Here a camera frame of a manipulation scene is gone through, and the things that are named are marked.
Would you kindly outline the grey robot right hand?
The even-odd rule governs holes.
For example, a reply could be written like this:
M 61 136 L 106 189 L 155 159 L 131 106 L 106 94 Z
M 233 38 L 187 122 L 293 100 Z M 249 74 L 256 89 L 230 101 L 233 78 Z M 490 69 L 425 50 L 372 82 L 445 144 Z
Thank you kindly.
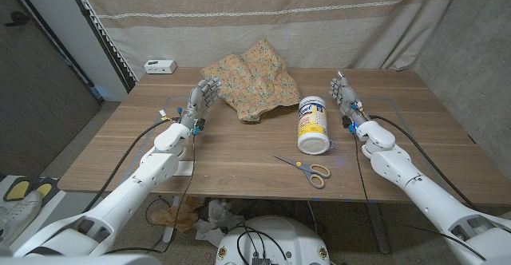
M 356 129 L 361 124 L 369 121 L 367 115 L 363 112 L 362 102 L 358 95 L 348 84 L 346 76 L 341 70 L 338 76 L 331 81 L 329 94 L 335 100 L 343 115 L 343 126 Z

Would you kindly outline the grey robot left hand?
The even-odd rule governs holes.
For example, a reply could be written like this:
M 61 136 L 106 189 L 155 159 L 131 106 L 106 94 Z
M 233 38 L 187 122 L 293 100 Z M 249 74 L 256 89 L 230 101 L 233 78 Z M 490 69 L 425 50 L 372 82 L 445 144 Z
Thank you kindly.
M 221 81 L 211 75 L 201 79 L 189 94 L 187 105 L 180 117 L 180 124 L 196 133 L 201 119 L 220 96 Z

